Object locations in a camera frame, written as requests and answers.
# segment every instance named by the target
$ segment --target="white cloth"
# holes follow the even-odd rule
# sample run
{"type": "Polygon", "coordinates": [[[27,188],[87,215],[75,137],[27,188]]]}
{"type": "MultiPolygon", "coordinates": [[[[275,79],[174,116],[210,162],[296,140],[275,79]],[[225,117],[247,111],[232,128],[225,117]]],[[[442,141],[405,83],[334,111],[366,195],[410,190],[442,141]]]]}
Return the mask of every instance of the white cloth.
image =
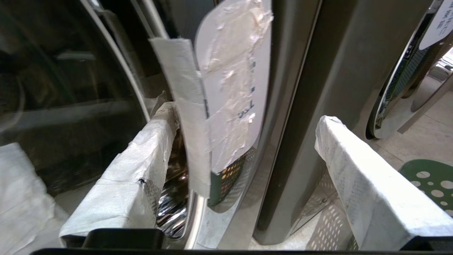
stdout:
{"type": "Polygon", "coordinates": [[[416,236],[452,236],[453,220],[336,117],[322,116],[325,160],[361,250],[399,250],[416,236]]]}
{"type": "Polygon", "coordinates": [[[61,247],[58,231],[66,219],[19,144],[1,146],[0,254],[61,247]]]}
{"type": "Polygon", "coordinates": [[[153,228],[179,121],[172,102],[110,163],[60,231],[86,236],[97,228],[153,228]]]}

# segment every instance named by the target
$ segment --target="green plastic stool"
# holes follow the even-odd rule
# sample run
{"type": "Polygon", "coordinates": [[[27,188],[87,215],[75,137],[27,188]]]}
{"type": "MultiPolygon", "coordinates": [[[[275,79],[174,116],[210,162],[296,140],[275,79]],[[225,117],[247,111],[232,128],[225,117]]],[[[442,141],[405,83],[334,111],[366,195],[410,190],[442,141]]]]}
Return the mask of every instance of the green plastic stool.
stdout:
{"type": "Polygon", "coordinates": [[[400,173],[453,216],[453,167],[428,159],[406,162],[400,173]]]}

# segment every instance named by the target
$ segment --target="gray metal panel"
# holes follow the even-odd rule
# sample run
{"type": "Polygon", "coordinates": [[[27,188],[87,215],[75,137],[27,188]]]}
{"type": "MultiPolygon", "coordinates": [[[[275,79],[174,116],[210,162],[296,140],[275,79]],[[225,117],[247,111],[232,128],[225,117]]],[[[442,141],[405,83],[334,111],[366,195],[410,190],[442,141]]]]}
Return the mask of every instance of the gray metal panel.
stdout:
{"type": "Polygon", "coordinates": [[[274,0],[269,93],[251,184],[218,245],[247,249],[307,53],[320,0],[274,0]]]}
{"type": "Polygon", "coordinates": [[[325,163],[314,131],[322,115],[339,117],[366,139],[379,91],[429,4],[323,2],[254,232],[258,242],[282,242],[320,180],[325,163]]]}

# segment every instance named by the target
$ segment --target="white paper sign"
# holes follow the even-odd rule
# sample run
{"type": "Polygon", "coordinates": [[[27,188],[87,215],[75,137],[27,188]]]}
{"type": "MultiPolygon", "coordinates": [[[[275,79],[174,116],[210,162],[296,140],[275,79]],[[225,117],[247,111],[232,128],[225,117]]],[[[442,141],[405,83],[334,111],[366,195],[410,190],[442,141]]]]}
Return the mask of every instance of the white paper sign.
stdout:
{"type": "Polygon", "coordinates": [[[453,29],[453,0],[444,0],[428,27],[419,49],[425,49],[443,38],[453,29]]]}

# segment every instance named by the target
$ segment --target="washer door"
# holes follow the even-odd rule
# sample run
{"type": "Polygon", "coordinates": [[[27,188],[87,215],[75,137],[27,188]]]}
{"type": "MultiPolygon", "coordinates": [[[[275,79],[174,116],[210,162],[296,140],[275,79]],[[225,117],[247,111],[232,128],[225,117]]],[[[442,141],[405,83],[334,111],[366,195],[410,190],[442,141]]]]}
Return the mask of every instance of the washer door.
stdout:
{"type": "Polygon", "coordinates": [[[376,101],[368,130],[375,138],[391,136],[435,94],[445,93],[443,86],[453,68],[451,33],[439,42],[419,49],[426,30],[435,15],[433,8],[427,12],[407,44],[399,61],[376,101]]]}

